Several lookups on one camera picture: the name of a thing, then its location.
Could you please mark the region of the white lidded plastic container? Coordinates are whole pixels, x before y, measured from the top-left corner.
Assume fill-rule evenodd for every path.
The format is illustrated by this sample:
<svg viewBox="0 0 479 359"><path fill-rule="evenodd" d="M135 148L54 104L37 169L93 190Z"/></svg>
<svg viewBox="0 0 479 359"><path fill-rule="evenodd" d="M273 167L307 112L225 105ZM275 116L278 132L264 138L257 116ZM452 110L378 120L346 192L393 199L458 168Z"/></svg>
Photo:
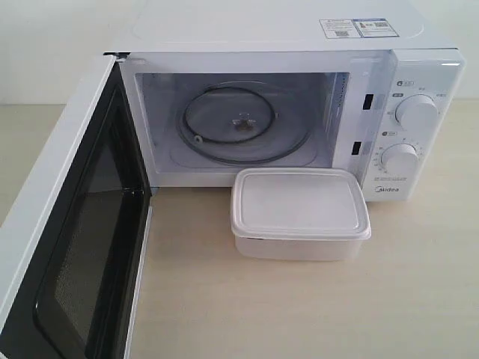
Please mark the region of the white lidded plastic container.
<svg viewBox="0 0 479 359"><path fill-rule="evenodd" d="M334 168L240 171L231 231L242 255L270 260L347 260L371 237L357 179Z"/></svg>

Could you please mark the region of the white microwave door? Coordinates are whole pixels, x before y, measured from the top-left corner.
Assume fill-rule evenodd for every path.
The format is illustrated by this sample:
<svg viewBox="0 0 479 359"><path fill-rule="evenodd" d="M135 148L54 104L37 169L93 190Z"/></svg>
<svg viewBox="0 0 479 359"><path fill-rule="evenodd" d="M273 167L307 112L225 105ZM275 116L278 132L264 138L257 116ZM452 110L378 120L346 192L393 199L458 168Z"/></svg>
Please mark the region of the white microwave door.
<svg viewBox="0 0 479 359"><path fill-rule="evenodd" d="M1 356L127 358L151 217L121 57L95 58L1 226Z"/></svg>

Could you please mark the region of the white Midea microwave body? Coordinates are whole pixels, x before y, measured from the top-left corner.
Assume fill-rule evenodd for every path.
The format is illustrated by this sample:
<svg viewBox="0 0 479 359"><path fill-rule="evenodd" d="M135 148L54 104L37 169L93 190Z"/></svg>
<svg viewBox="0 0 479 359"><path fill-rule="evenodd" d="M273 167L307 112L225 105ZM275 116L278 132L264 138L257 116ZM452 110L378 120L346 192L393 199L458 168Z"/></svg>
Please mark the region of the white Midea microwave body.
<svg viewBox="0 0 479 359"><path fill-rule="evenodd" d="M326 38L321 19L385 18L398 37ZM230 187L245 168L339 168L366 201L406 200L439 131L465 61L407 1L149 1L109 54L121 57L150 185ZM308 140L283 159L227 165L188 147L177 116L199 91L233 84L295 93L315 112ZM395 110L429 96L432 125L404 129ZM412 175L389 174L382 153L411 144Z"/></svg>

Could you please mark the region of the glass turntable plate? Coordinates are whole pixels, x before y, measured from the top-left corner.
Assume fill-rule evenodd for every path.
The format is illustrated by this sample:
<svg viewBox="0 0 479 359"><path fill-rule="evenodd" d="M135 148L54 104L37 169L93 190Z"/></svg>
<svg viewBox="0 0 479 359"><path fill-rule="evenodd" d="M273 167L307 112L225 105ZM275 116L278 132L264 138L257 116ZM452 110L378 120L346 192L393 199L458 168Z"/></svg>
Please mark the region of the glass turntable plate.
<svg viewBox="0 0 479 359"><path fill-rule="evenodd" d="M274 162L310 137L316 112L301 96L279 88L209 86L183 106L177 132L201 156L227 165Z"/></svg>

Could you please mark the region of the lower white timer knob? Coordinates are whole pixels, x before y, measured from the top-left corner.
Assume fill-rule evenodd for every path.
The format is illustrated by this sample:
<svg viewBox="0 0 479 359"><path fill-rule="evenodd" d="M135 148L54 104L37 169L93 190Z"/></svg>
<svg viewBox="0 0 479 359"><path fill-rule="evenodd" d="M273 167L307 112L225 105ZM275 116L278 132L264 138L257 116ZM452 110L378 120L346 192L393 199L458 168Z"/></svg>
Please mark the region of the lower white timer knob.
<svg viewBox="0 0 479 359"><path fill-rule="evenodd" d="M395 144L387 148L380 158L381 166L392 175L406 176L416 172L419 159L411 144Z"/></svg>

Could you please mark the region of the blue white label sticker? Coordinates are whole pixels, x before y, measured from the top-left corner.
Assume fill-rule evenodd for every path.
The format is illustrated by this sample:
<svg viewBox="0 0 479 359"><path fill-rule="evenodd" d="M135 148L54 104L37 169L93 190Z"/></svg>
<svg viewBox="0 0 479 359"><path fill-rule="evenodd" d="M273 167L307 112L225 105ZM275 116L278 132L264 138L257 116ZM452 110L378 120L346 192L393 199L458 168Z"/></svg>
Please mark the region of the blue white label sticker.
<svg viewBox="0 0 479 359"><path fill-rule="evenodd" d="M385 18L321 19L319 23L328 39L389 38L399 36Z"/></svg>

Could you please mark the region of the upper white power knob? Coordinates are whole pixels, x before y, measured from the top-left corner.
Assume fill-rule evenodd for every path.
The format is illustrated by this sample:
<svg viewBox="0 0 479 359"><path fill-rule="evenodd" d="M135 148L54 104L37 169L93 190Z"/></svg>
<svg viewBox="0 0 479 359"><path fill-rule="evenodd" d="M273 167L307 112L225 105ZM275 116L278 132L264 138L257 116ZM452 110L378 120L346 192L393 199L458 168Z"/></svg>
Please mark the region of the upper white power knob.
<svg viewBox="0 0 479 359"><path fill-rule="evenodd" d="M407 130L426 128L436 122L439 110L434 101L426 95L410 96L395 110L396 121Z"/></svg>

